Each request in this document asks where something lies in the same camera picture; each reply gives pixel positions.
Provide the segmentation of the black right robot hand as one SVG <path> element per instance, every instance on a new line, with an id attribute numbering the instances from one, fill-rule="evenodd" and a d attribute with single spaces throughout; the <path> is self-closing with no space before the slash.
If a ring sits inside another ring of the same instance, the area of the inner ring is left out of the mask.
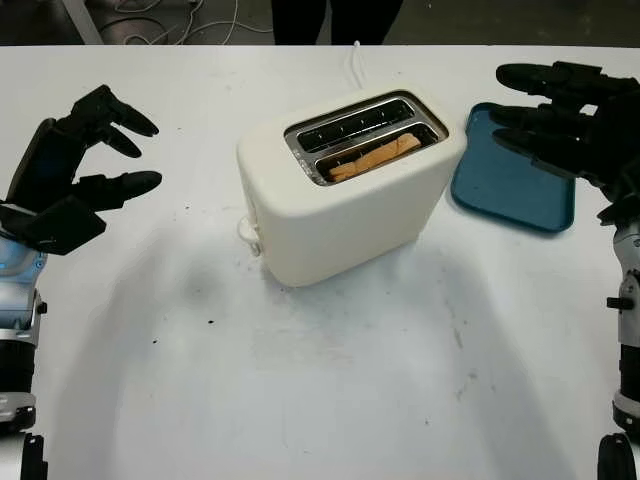
<path id="1" fill-rule="evenodd" d="M 504 64 L 496 79 L 548 100 L 536 107 L 494 107 L 498 145 L 555 175 L 584 178 L 611 197 L 638 181 L 638 80 L 562 61 Z"/>

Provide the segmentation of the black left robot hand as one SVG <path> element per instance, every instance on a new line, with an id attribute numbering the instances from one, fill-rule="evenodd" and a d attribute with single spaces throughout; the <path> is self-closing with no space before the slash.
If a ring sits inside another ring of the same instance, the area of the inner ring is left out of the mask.
<path id="1" fill-rule="evenodd" d="M 76 101 L 69 115 L 43 120 L 14 173 L 6 201 L 40 213 L 73 196 L 99 212 L 120 209 L 126 201 L 155 189 L 162 181 L 156 171 L 75 178 L 86 152 L 98 144 L 129 158 L 142 155 L 121 128 L 145 137 L 159 133 L 149 118 L 119 100 L 106 85 Z"/>

